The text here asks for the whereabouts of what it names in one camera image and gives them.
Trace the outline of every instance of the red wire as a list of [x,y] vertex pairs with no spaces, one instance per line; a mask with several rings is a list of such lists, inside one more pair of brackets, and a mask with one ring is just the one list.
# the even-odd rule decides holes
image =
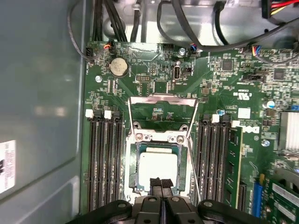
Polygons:
[[285,1],[285,2],[281,2],[281,3],[275,3],[271,5],[271,8],[278,8],[278,7],[283,7],[283,6],[288,6],[290,4],[299,2],[299,0],[290,0],[290,1]]

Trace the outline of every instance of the side panel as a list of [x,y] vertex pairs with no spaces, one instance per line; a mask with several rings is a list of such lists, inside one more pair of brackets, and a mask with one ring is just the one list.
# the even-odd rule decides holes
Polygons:
[[[68,37],[73,3],[0,2],[0,142],[16,142],[15,185],[0,194],[0,223],[60,224],[79,212],[85,65]],[[82,0],[72,17],[82,46],[90,16],[91,1]]]

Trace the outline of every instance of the motherboard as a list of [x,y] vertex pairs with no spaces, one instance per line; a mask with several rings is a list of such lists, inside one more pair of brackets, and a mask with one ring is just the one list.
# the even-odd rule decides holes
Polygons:
[[[87,52],[105,44],[90,42]],[[293,51],[260,55],[280,61]],[[160,178],[194,204],[211,199],[299,222],[298,189],[273,179],[299,169],[299,60],[273,65],[247,49],[118,42],[87,62],[84,104],[82,214],[134,203]]]

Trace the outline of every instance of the silver heatsink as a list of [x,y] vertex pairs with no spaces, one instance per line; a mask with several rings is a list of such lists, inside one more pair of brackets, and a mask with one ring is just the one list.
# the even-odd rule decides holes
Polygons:
[[288,151],[299,151],[299,113],[282,112],[279,148]]

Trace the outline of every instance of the wire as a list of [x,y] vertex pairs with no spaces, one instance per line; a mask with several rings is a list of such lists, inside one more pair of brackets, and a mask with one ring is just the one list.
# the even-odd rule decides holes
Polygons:
[[271,5],[271,8],[278,8],[278,7],[282,7],[282,6],[288,6],[291,5],[293,3],[297,3],[299,2],[299,0],[290,0],[290,1],[285,1],[285,2],[281,2],[281,3],[275,3]]
[[110,44],[105,44],[105,45],[104,45],[104,49],[109,49],[110,47],[111,47]]
[[157,10],[157,27],[158,27],[158,30],[159,30],[161,36],[164,37],[170,43],[173,43],[173,44],[175,44],[177,46],[180,46],[180,47],[188,49],[190,47],[190,44],[173,40],[162,29],[162,27],[161,27],[161,15],[162,15],[162,5],[164,5],[164,4],[171,4],[171,2],[170,1],[162,0],[162,1],[160,1],[159,5],[158,5],[158,10]]
[[103,0],[98,0],[98,11],[96,17],[97,23],[97,38],[98,41],[103,41]]
[[263,58],[263,57],[259,56],[259,51],[261,50],[261,48],[262,48],[262,46],[260,46],[260,45],[258,45],[258,46],[252,46],[252,55],[255,58],[257,58],[258,60],[260,60],[261,62],[264,62],[266,64],[275,64],[275,65],[286,64],[286,63],[294,61],[295,59],[297,59],[299,57],[299,53],[298,53],[294,57],[292,57],[290,59],[287,59],[285,61],[274,62],[274,61],[271,61],[271,60],[269,60],[267,58]]
[[[141,0],[137,0],[136,4],[141,4]],[[133,29],[132,29],[131,38],[130,38],[131,42],[136,42],[138,28],[139,28],[139,22],[140,22],[139,21],[140,15],[141,15],[140,10],[134,11],[134,24],[133,24]]]
[[217,1],[214,5],[214,12],[215,12],[215,29],[216,29],[216,33],[219,37],[219,39],[221,40],[221,42],[224,45],[228,45],[228,41],[225,39],[222,31],[221,31],[221,27],[220,27],[220,13],[221,11],[224,9],[225,6],[225,2],[223,1]]
[[75,6],[80,2],[81,0],[78,0],[74,3],[74,5],[69,9],[68,13],[67,13],[67,28],[68,28],[68,31],[69,31],[69,35],[70,35],[70,38],[71,38],[71,42],[75,48],[75,50],[86,60],[89,60],[89,61],[93,61],[94,59],[98,58],[103,52],[105,49],[101,49],[99,50],[99,52],[97,53],[96,56],[94,57],[88,57],[86,56],[79,48],[75,38],[74,38],[74,34],[73,34],[73,31],[71,29],[71,14],[72,12],[74,11],[74,8]]
[[286,7],[286,6],[281,7],[281,8],[277,8],[277,9],[273,10],[273,11],[271,12],[271,15],[274,15],[274,14],[278,13],[279,11],[283,10],[285,7]]
[[208,52],[220,52],[220,51],[226,51],[226,50],[230,50],[230,49],[234,49],[234,48],[245,47],[248,44],[253,44],[253,43],[262,41],[263,39],[268,38],[269,36],[272,36],[272,35],[280,32],[281,30],[285,29],[286,27],[297,24],[297,22],[299,21],[299,18],[296,18],[290,22],[287,22],[283,26],[280,26],[280,27],[274,28],[273,30],[270,30],[267,33],[264,33],[262,35],[259,35],[259,36],[253,37],[249,40],[241,41],[238,43],[224,45],[224,46],[205,46],[199,42],[199,40],[197,39],[197,36],[192,31],[192,28],[190,27],[190,24],[189,24],[188,20],[186,19],[186,16],[184,14],[182,6],[180,5],[179,0],[172,0],[171,2],[172,2],[173,9],[176,13],[176,16],[178,18],[178,21],[179,21],[182,29],[189,36],[189,38],[197,45],[198,49],[200,49],[202,51],[208,51]]
[[112,16],[114,16],[114,19],[116,21],[118,29],[119,29],[119,31],[121,33],[121,39],[122,39],[122,41],[123,42],[128,42],[127,37],[126,37],[125,29],[124,29],[124,27],[122,25],[121,18],[118,15],[118,12],[117,12],[117,10],[116,10],[116,8],[114,6],[114,3],[111,0],[105,0],[105,2],[107,3],[106,8],[110,7],[110,10],[112,12]]
[[104,3],[105,3],[105,7],[106,7],[106,10],[107,10],[110,22],[111,22],[111,26],[113,28],[113,31],[114,31],[114,34],[115,34],[115,37],[116,37],[117,41],[122,41],[120,31],[118,29],[117,23],[116,23],[115,18],[113,16],[112,10],[109,7],[108,1],[109,0],[104,0]]

